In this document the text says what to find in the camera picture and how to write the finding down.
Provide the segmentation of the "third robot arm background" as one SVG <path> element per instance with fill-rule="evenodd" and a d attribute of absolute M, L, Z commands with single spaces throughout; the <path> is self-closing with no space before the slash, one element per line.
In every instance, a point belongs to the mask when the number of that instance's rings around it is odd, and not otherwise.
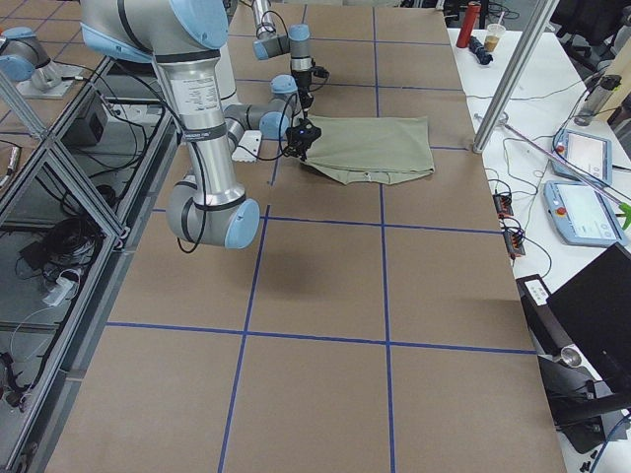
<path fill-rule="evenodd" d="M 74 81 L 46 52 L 35 32 L 14 27 L 1 33 L 1 72 L 30 99 L 61 99 Z"/>

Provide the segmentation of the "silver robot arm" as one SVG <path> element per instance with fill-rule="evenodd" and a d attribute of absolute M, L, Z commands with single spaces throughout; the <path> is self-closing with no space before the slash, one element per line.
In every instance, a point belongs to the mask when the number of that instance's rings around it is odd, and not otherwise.
<path fill-rule="evenodd" d="M 272 10 L 269 1 L 252 1 L 251 10 L 255 25 L 253 52 L 258 60 L 290 55 L 290 73 L 296 82 L 298 97 L 307 117 L 314 102 L 313 78 L 321 78 L 322 87 L 329 78 L 326 68 L 316 64 L 311 52 L 311 31 L 307 24 L 287 26 L 282 17 Z"/>
<path fill-rule="evenodd" d="M 84 1 L 85 44 L 115 59 L 153 66 L 166 106 L 186 144 L 192 168 L 169 200 L 172 231 L 193 245 L 245 248 L 259 224 L 259 206 L 237 181 L 233 153 L 244 134 L 258 130 L 301 160 L 321 131 L 308 119 L 312 77 L 327 77 L 311 55 L 306 24 L 275 31 L 266 1 L 252 4 L 261 60 L 287 54 L 290 72 L 271 82 L 264 104 L 240 103 L 228 55 L 225 1 Z"/>

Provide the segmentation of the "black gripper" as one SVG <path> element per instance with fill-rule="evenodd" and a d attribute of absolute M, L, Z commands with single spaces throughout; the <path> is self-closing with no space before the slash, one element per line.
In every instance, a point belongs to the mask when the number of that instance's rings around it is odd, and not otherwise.
<path fill-rule="evenodd" d="M 299 158 L 300 163 L 305 166 L 309 162 L 308 149 L 321 137 L 321 129 L 311 122 L 309 113 L 310 107 L 303 107 L 303 120 L 286 130 L 287 144 L 284 148 L 285 156 Z"/>
<path fill-rule="evenodd" d="M 322 82 L 312 89 L 313 77 L 322 79 Z M 297 85 L 298 97 L 302 111 L 309 111 L 313 102 L 313 92 L 323 87 L 329 79 L 329 71 L 323 66 L 313 63 L 304 70 L 293 70 L 293 78 Z"/>

